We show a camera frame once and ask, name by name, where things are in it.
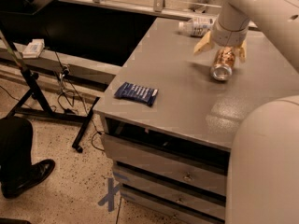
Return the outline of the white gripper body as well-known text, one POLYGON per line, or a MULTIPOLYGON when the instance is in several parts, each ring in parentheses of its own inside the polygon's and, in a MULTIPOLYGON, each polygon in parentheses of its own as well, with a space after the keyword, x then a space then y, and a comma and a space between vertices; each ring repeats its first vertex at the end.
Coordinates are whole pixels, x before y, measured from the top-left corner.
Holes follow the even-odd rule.
POLYGON ((245 41, 248 29, 249 19, 233 21, 228 25, 216 19, 211 30, 211 38, 222 47, 239 47, 245 41))

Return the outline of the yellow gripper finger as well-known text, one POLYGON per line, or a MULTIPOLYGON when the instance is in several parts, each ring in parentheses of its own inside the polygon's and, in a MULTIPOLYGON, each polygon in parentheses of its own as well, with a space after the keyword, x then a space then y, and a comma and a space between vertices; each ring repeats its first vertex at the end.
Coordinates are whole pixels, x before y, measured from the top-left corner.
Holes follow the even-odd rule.
POLYGON ((242 44, 235 48, 235 52, 239 61, 244 63, 247 58, 247 42, 243 41, 242 44))
POLYGON ((211 38, 211 32, 208 31, 200 41, 194 46, 193 53, 199 54, 200 52, 209 51, 214 47, 214 43, 211 38))

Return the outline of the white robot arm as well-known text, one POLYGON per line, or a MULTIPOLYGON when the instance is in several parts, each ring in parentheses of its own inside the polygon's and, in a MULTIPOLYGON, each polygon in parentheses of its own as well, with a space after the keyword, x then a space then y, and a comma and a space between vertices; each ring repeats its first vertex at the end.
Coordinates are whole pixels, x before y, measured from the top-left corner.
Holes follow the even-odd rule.
MULTIPOLYGON (((223 0, 210 35, 195 45, 239 47, 252 21, 299 64, 298 0, 223 0)), ((299 97, 261 105, 241 123, 227 174, 225 224, 299 224, 299 97)))

